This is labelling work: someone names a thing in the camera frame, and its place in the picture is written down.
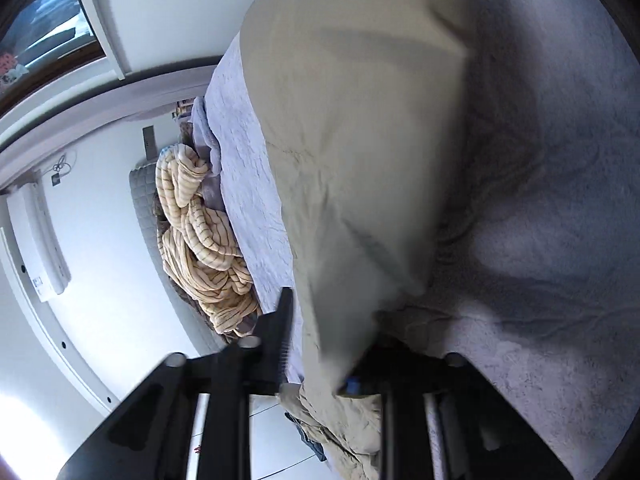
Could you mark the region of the white wall air conditioner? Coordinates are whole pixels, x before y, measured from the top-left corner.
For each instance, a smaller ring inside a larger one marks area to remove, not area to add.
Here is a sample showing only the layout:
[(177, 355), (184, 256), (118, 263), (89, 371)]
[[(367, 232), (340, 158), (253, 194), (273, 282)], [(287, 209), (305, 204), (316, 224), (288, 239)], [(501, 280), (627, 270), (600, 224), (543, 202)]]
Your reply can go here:
[(46, 200), (37, 182), (28, 182), (6, 200), (12, 229), (29, 281), (41, 302), (60, 296), (70, 284)]

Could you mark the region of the brown and cream striped garment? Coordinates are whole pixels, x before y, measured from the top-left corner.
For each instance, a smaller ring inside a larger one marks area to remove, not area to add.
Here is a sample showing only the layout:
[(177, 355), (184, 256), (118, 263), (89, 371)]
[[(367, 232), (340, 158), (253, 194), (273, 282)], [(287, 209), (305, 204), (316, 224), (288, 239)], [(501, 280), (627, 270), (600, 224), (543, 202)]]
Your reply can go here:
[(206, 161), (186, 144), (160, 152), (155, 166), (157, 203), (164, 225), (157, 246), (168, 278), (227, 338), (249, 334), (262, 308), (227, 214), (205, 205)]

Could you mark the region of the dark framed window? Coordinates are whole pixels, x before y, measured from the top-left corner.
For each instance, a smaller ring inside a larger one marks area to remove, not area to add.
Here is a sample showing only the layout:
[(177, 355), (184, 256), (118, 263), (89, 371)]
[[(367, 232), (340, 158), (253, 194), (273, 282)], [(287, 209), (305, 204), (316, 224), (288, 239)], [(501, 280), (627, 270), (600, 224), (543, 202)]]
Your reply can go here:
[(1, 0), (1, 113), (104, 56), (80, 0)]

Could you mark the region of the beige puffer coat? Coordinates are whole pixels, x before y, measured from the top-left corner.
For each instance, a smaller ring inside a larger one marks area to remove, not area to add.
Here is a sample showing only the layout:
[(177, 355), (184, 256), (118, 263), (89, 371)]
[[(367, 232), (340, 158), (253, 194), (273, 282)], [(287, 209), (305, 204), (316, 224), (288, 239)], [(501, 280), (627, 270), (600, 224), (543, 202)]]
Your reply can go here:
[(461, 134), (472, 0), (256, 0), (240, 32), (303, 319), (299, 401), (374, 479), (374, 399), (336, 395), (379, 310), (426, 291)]

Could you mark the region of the purple bed blanket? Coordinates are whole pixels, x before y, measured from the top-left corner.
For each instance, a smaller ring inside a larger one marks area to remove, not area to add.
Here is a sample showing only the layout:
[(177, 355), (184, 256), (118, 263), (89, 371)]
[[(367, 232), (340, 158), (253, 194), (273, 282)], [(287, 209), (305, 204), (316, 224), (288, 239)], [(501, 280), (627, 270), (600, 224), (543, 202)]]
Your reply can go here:
[[(434, 358), (459, 353), (571, 479), (639, 474), (639, 0), (472, 0), (461, 134), (426, 291), (376, 331)], [(254, 148), (230, 206), (261, 183), (262, 292), (295, 287), (281, 201), (240, 32), (206, 104), (222, 148)], [(283, 402), (311, 435), (297, 367)]]

